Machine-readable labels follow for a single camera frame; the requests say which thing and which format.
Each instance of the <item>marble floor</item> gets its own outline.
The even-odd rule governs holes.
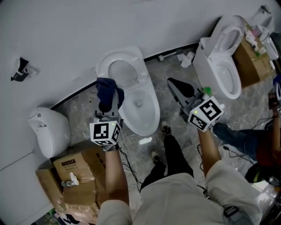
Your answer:
[[[204,174],[199,168],[202,160],[196,148],[199,144],[197,130],[195,127],[187,125],[182,118],[179,117],[180,107],[172,97],[166,84],[169,77],[181,81],[191,79],[198,82],[195,70],[193,66],[182,68],[175,55],[166,58],[162,62],[157,59],[152,59],[146,62],[146,66],[158,98],[161,117],[160,122],[165,120],[171,125],[172,133],[178,140],[185,159],[194,170],[195,181],[197,184],[205,186]],[[263,82],[244,89],[241,96],[236,100],[219,101],[226,106],[221,121],[228,122],[233,129],[251,129],[256,125],[259,119],[270,117],[270,112],[267,107],[267,93],[271,88],[272,77],[268,77]],[[92,122],[93,118],[93,105],[98,101],[96,93],[96,87],[91,87],[56,109],[56,111],[61,112],[69,119],[72,134],[71,145],[75,146],[81,142],[90,140],[89,123]],[[261,124],[256,129],[262,129],[264,125],[265,123]],[[150,136],[152,137],[152,141],[144,145],[138,144],[138,141],[144,137],[136,135],[128,129],[126,125],[124,125],[122,132],[131,153],[124,144],[122,135],[119,137],[119,144],[123,151],[129,156],[129,162],[133,169],[137,170],[142,180],[144,180],[154,166],[150,155],[152,151],[157,151],[163,157],[164,162],[166,161],[160,124],[157,131]],[[228,151],[222,149],[222,143],[217,138],[216,143],[219,146],[223,160],[236,168],[242,175],[245,175],[247,170],[251,167],[251,163],[240,157],[230,158]],[[139,192],[132,174],[127,170],[125,171],[130,191],[130,208],[132,216],[134,217],[140,206]],[[263,204],[263,211],[265,213],[268,206],[273,203],[275,192],[269,192],[268,190],[272,190],[272,187],[269,187],[267,184],[260,185],[260,187],[256,189],[263,194],[260,204]]]

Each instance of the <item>cardboard box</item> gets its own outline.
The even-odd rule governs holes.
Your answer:
[[[54,167],[37,170],[36,175],[48,196],[50,202],[58,212],[66,213],[67,208],[63,203],[62,187],[59,185],[60,178]]]
[[[70,181],[69,173],[73,172],[80,183],[97,179],[105,189],[105,154],[100,146],[60,158],[54,161],[54,166],[62,181]]]
[[[259,48],[263,46],[258,38],[256,38],[256,42]],[[245,36],[232,57],[238,70],[242,88],[260,82],[274,73],[269,63],[268,54],[264,53],[256,56],[255,51],[250,43],[246,41]]]
[[[78,186],[64,187],[63,202],[76,220],[96,223],[101,204],[107,200],[105,191],[105,153],[100,146],[65,156],[54,161],[63,181],[70,172],[78,178]]]

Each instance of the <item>toilet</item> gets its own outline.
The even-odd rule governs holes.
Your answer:
[[[140,136],[153,134],[159,125],[160,108],[141,51],[137,47],[112,50],[95,69],[98,77],[114,79],[124,90],[119,114],[128,128]]]
[[[61,154],[69,146],[70,127],[64,115],[38,107],[30,112],[28,123],[37,135],[40,150],[46,158]]]
[[[240,16],[223,16],[211,37],[200,39],[193,66],[202,87],[210,87],[218,99],[237,99],[241,82],[232,59],[244,35]]]

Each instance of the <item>person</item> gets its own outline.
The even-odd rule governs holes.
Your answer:
[[[142,205],[134,222],[130,216],[128,186],[119,151],[112,148],[105,153],[108,200],[101,206],[97,224],[219,225],[226,224],[223,214],[232,206],[244,212],[251,224],[259,224],[261,211],[252,186],[221,160],[210,130],[198,131],[209,200],[196,185],[193,170],[172,136],[171,128],[166,122],[162,127],[168,175],[164,177],[166,166],[154,153],[155,166],[142,184]]]
[[[265,130],[241,130],[234,131],[227,124],[216,123],[213,133],[225,144],[237,148],[259,165],[264,167],[281,166],[280,147],[280,121],[276,102],[272,100],[275,95],[269,94],[269,108],[273,111],[273,127]]]

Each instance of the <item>white wall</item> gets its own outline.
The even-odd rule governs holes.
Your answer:
[[[29,111],[53,105],[93,82],[95,74],[89,68],[106,51],[134,45],[146,58],[198,42],[223,14],[247,18],[265,3],[280,31],[281,10],[275,0],[4,0],[0,5],[0,169],[38,151],[26,121]],[[10,81],[20,56],[41,70],[39,76],[23,83]],[[38,188],[33,182],[25,191]],[[8,185],[1,190],[4,195],[10,192]],[[26,204],[26,199],[13,201]],[[43,198],[36,201],[38,207],[49,204]],[[1,204],[2,218],[9,209],[6,202]],[[31,208],[24,210],[9,215],[17,223],[33,213]]]

